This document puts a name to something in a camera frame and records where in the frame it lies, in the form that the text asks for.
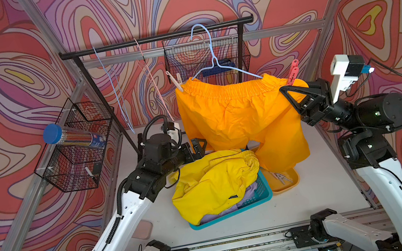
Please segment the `red clothespin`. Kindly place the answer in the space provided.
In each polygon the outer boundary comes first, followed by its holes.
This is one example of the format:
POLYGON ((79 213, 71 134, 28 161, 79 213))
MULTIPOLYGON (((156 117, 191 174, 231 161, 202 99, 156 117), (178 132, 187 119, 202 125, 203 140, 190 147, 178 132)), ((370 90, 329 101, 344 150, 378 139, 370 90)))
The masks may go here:
POLYGON ((295 80, 297 79, 298 73, 299 73, 299 60, 294 59, 293 62, 291 63, 291 67, 289 70, 289 75, 288 75, 288 80, 287 80, 287 85, 291 86, 294 84, 295 80))

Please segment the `light blue wire hanger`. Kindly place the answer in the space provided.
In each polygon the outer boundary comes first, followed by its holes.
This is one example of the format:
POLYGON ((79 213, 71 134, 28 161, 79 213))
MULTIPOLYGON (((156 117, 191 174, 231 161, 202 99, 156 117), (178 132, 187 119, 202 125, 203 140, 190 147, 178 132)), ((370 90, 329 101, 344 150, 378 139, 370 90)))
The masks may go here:
POLYGON ((113 94, 114 94, 114 96, 115 96, 115 98, 116 98, 116 101, 117 101, 117 104, 118 104, 118 107, 119 107, 119 110, 120 110, 121 117, 123 118, 123 121, 124 121, 125 124, 127 125, 128 129, 130 129, 131 132, 132 132, 133 134, 135 134, 136 131, 135 131, 135 129, 134 129, 134 126, 133 126, 131 120, 129 119, 128 115, 126 114, 125 109, 124 109, 123 106, 122 106, 122 104, 124 103, 124 101, 123 101, 122 98, 120 97, 120 95, 121 95, 121 93, 122 93, 122 90, 121 90, 120 88, 119 88, 118 90, 116 89, 116 86, 114 85, 114 82, 113 82, 113 80, 112 80, 112 76, 111 76, 111 74, 109 73, 109 71, 107 70, 107 68, 104 66, 104 63, 102 63, 102 60, 101 60, 101 58, 99 57, 96 48, 93 46, 92 49, 93 49, 93 51, 94 51, 94 53, 95 53, 96 59, 98 60, 98 62, 99 62, 99 64, 100 64, 101 68, 103 69, 103 71, 104 71, 104 72, 106 73, 106 75, 108 76, 108 79, 109 79, 110 85, 111 85, 111 87, 112 87, 113 94))

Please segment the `lilac shorts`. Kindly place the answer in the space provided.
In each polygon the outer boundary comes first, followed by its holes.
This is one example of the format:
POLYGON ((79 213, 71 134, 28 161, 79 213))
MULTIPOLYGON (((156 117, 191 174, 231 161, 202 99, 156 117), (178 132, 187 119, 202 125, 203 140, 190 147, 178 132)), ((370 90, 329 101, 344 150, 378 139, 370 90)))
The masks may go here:
POLYGON ((258 183, 254 182, 253 184, 251 184, 250 186, 248 186, 248 188, 245 191, 245 195, 243 197, 243 199, 236 203, 235 205, 233 205, 232 207, 224 210, 223 212, 221 212, 220 214, 207 214, 205 215, 201 222, 200 225, 206 224, 208 222, 214 221, 216 219, 219 219, 221 217, 223 217, 224 215, 227 215, 228 213, 232 213, 237 211, 238 209, 242 208, 246 203, 253 201, 255 196, 256 196, 256 189, 258 188, 258 183))

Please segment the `orange shorts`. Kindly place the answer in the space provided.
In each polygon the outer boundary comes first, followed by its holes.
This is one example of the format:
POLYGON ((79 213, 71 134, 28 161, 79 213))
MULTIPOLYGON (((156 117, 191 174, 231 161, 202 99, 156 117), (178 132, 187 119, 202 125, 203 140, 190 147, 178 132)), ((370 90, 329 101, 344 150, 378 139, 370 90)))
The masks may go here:
POLYGON ((262 168, 288 171, 311 152, 299 113, 280 92, 287 84, 287 79, 268 74, 227 86, 188 80, 176 90, 184 130, 191 139, 205 139, 216 152, 258 142, 262 168))

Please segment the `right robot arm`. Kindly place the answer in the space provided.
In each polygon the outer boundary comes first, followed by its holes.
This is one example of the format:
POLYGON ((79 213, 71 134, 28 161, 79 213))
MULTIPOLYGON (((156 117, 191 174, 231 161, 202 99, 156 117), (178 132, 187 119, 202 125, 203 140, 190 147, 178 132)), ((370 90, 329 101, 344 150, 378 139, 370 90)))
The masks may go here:
POLYGON ((334 100, 323 79, 307 87, 283 86, 280 92, 306 124, 325 121, 344 130, 337 142, 340 154, 369 185, 394 226, 392 232, 379 230, 326 208, 285 237, 300 249, 343 240, 364 251, 402 251, 402 166, 386 139, 402 130, 402 94, 371 95, 355 103, 334 100))

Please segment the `yellow shorts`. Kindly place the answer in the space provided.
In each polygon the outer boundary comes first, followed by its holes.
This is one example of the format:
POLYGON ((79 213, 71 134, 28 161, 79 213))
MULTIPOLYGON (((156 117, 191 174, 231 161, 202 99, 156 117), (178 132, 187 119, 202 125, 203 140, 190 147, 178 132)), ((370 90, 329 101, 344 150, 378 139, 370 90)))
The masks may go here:
POLYGON ((205 215, 220 214, 240 202, 259 171, 259 160, 252 151, 210 153, 171 176, 171 185, 176 187, 172 203, 183 219, 198 226, 205 215))

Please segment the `grey clothespin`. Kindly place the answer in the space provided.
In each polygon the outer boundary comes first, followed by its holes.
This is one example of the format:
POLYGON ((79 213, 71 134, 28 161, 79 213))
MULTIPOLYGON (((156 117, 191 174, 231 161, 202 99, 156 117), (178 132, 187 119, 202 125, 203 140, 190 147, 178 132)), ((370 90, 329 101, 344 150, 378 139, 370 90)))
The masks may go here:
POLYGON ((291 178, 288 178, 284 173, 272 173, 273 177, 276 178, 283 186, 290 185, 293 183, 291 178))

